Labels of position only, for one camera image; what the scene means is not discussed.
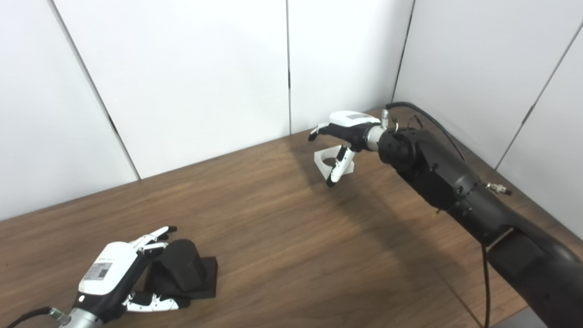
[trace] wood grain surface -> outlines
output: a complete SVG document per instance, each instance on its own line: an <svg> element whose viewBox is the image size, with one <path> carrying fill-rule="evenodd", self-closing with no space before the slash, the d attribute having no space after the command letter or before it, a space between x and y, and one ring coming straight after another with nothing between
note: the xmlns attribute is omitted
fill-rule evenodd
<svg viewBox="0 0 583 328"><path fill-rule="evenodd" d="M377 154L358 154L355 172L328 188L313 153L337 144L294 134L0 222L0 325L40 306L69 309L107 243L177 225L173 239L217 257L217 297L109 327L480 327L479 245ZM466 156L484 180L506 183ZM502 199L583 255L583 242L514 191ZM525 303L490 271L497 322Z"/></svg>

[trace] black cable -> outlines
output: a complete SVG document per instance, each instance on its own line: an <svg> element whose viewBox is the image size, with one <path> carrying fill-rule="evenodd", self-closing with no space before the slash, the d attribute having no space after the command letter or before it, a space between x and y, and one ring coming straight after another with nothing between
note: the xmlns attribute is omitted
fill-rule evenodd
<svg viewBox="0 0 583 328"><path fill-rule="evenodd" d="M461 157L464 162L467 162L466 157L463 155L462 150L459 148L458 144L454 141L451 134L449 134L449 132L447 132L447 130L443 127L443 125L441 125L436 119L434 119L431 115L427 114L426 111L422 110L421 108L419 108L419 107L417 107L414 104L409 103L409 102L390 103L390 104L387 104L385 106L385 109L389 110L389 109L395 108L395 107L407 107L407 108L410 108L416 112L419 112L419 113L423 114L425 117L427 117L428 120L430 120L433 124L435 124L439 128L439 130L441 130L441 132L443 132L443 134L445 135L447 140L449 140L449 142L454 146L455 150L458 152L459 157Z"/></svg>
<svg viewBox="0 0 583 328"><path fill-rule="evenodd" d="M47 315L51 312L50 306L45 306L44 308L32 310L30 312L26 312L25 314L21 315L20 318L16 319L13 323L9 324L6 328L14 328L17 324L21 323L22 321L28 320L35 316Z"/></svg>
<svg viewBox="0 0 583 328"><path fill-rule="evenodd" d="M413 116L409 117L409 120L407 121L407 129L409 129L409 125L411 124L411 120L413 120L413 119L415 119L417 121L420 128L423 128L423 123L421 123L421 120L419 120L417 115L414 114Z"/></svg>
<svg viewBox="0 0 583 328"><path fill-rule="evenodd" d="M484 319L484 328L490 327L490 308L491 308L491 295L490 295L490 273L488 272L488 260L486 257L486 247L482 245L482 265L484 267L484 285L486 287L486 318Z"/></svg>
<svg viewBox="0 0 583 328"><path fill-rule="evenodd" d="M415 106L415 104L409 103L409 102L395 102L395 103L390 103L390 104L385 105L385 109L387 109L387 110L390 110L391 108L395 108L395 107L407 107L407 108L412 109L418 113L421 113L422 115L427 117L428 120L430 120L433 124L436 125L436 127L439 128L439 130L441 130L441 132L445 135L447 140L449 140L449 142L454 146L455 150L459 154L459 157L461 157L464 162L466 162L466 163L468 162L466 160L466 157L463 155L462 150L459 148L458 144L454 141L453 137L443 127L443 125L441 125L436 119L433 118L433 116L429 115L426 111L422 110L421 108ZM483 328L489 328L490 327L490 311L491 311L490 273L488 271L487 250L486 250L486 247L483 245L482 245L482 265L484 268L484 287L486 289L486 318L484 319Z"/></svg>

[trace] black arm segment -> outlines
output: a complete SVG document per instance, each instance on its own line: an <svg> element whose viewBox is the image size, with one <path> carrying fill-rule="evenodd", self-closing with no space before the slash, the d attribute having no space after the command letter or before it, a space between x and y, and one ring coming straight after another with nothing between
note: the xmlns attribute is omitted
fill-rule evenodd
<svg viewBox="0 0 583 328"><path fill-rule="evenodd" d="M491 266L549 328L583 327L583 264L569 248L502 203L427 130L385 132L378 153L489 248Z"/></svg>

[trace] black object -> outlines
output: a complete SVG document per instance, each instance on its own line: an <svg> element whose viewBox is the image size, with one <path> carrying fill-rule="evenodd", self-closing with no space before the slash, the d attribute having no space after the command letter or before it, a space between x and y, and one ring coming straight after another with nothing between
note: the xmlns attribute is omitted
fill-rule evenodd
<svg viewBox="0 0 583 328"><path fill-rule="evenodd" d="M492 267L549 328L583 327L583 264L569 248L502 203L427 130L385 132L378 153L430 205L489 247Z"/></svg>
<svg viewBox="0 0 583 328"><path fill-rule="evenodd" d="M179 298L214 298L218 269L216 257L200 257L192 241L179 239L152 263L144 290Z"/></svg>
<svg viewBox="0 0 583 328"><path fill-rule="evenodd" d="M47 315L47 314L49 314L49 312L51 312L51 309L52 308L50 306L45 306L44 308L40 308L40 309L26 312L25 314L21 315L20 318L14 320L14 322L9 324L6 328L14 328L14 327L16 327L16 325L18 325L22 321L28 320L28 319L35 317L35 316Z"/></svg>

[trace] black fingertip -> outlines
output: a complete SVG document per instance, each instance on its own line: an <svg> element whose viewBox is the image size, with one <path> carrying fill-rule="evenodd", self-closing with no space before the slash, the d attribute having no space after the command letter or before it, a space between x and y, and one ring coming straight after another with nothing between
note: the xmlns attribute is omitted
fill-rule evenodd
<svg viewBox="0 0 583 328"><path fill-rule="evenodd" d="M340 150L338 151L338 154L336 154L336 159L338 161L344 159L344 155L346 155L346 150L347 149L348 149L348 147L346 145L342 145L342 147L340 147Z"/></svg>
<svg viewBox="0 0 583 328"><path fill-rule="evenodd" d="M132 297L132 303L148 306L152 303L152 293L150 292L134 292L134 297Z"/></svg>
<svg viewBox="0 0 583 328"><path fill-rule="evenodd" d="M155 259L158 256L162 255L163 252L164 252L164 249L162 247L160 247L160 248L149 249L149 250L144 252L144 255L148 259Z"/></svg>
<svg viewBox="0 0 583 328"><path fill-rule="evenodd" d="M327 179L326 179L326 186L332 188L333 186L335 186L336 183L332 181L332 175L330 175Z"/></svg>
<svg viewBox="0 0 583 328"><path fill-rule="evenodd" d="M178 305L179 309L184 309L190 306L190 300L188 298L174 298L174 302Z"/></svg>

